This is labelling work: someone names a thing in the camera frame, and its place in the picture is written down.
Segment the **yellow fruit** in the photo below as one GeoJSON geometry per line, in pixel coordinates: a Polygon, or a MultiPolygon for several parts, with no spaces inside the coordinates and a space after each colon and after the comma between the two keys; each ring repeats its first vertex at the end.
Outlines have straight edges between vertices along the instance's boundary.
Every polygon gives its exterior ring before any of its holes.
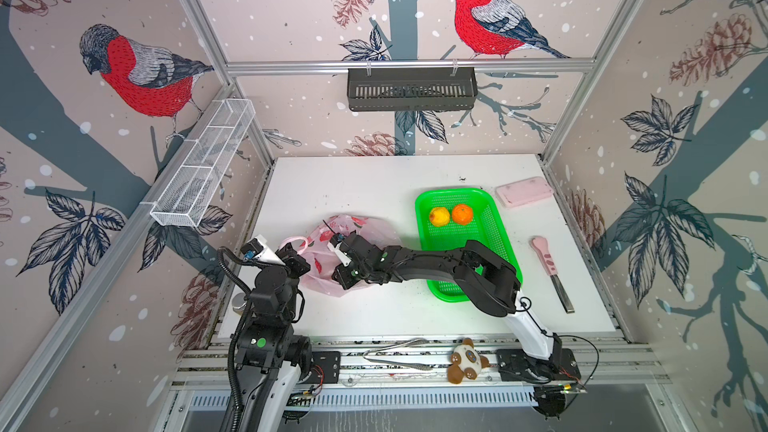
{"type": "Polygon", "coordinates": [[[445,207],[435,207],[429,213],[429,222],[434,227],[444,227],[451,223],[451,212],[445,207]]]}

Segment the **green plastic basket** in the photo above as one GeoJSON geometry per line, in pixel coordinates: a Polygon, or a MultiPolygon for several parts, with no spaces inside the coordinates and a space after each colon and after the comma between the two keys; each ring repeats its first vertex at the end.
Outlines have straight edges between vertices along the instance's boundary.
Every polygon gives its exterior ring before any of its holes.
{"type": "Polygon", "coordinates": [[[499,255],[516,269],[517,278],[523,282],[515,252],[511,246],[503,220],[493,197],[479,188],[437,189],[421,193],[415,200],[415,216],[422,250],[445,251],[464,247],[475,240],[499,255]],[[430,212],[439,207],[449,213],[456,206],[468,206],[473,212],[467,225],[451,221],[442,227],[429,220],[430,212]]]}

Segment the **orange fruit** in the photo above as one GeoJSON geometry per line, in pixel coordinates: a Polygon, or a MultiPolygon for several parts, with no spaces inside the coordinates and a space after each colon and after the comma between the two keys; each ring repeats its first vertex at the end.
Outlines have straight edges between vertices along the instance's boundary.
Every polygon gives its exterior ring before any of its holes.
{"type": "Polygon", "coordinates": [[[467,204],[458,204],[451,211],[451,219],[459,225],[469,225],[474,219],[474,211],[467,204]]]}

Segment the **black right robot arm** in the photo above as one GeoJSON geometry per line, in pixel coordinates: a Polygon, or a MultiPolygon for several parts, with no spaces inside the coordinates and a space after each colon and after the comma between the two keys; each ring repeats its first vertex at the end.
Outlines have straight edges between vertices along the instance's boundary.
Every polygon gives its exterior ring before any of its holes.
{"type": "Polygon", "coordinates": [[[537,322],[531,300],[521,293],[515,267],[481,242],[469,240],[447,251],[417,251],[402,246],[379,248],[353,232],[333,235],[328,248],[341,261],[332,279],[345,290],[359,282],[449,282],[479,311],[504,319],[522,348],[501,362],[504,379],[536,385],[581,379],[572,351],[537,322]]]}

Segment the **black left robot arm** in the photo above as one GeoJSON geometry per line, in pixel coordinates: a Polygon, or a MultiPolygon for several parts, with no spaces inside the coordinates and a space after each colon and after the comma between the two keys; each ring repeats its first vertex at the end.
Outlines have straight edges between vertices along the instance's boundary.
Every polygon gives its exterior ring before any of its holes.
{"type": "Polygon", "coordinates": [[[291,244],[274,252],[261,236],[238,254],[221,247],[217,258],[245,303],[227,352],[230,400],[220,429],[276,431],[312,367],[310,339],[293,328],[304,312],[299,283],[309,265],[291,244]]]}

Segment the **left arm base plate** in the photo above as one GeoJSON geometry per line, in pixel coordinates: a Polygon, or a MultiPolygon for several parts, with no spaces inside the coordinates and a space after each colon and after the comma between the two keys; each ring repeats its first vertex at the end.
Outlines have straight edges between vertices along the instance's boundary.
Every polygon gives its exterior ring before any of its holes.
{"type": "Polygon", "coordinates": [[[341,353],[339,351],[313,352],[309,372],[305,377],[299,380],[299,384],[337,384],[340,376],[340,368],[341,353]]]}

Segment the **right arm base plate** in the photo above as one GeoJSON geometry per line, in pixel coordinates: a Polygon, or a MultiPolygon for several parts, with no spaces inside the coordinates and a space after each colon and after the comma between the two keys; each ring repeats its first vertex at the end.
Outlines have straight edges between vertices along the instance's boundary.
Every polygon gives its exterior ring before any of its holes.
{"type": "Polygon", "coordinates": [[[549,359],[537,359],[522,349],[496,351],[497,368],[503,382],[545,385],[551,382],[581,381],[582,376],[571,349],[556,349],[549,359]]]}

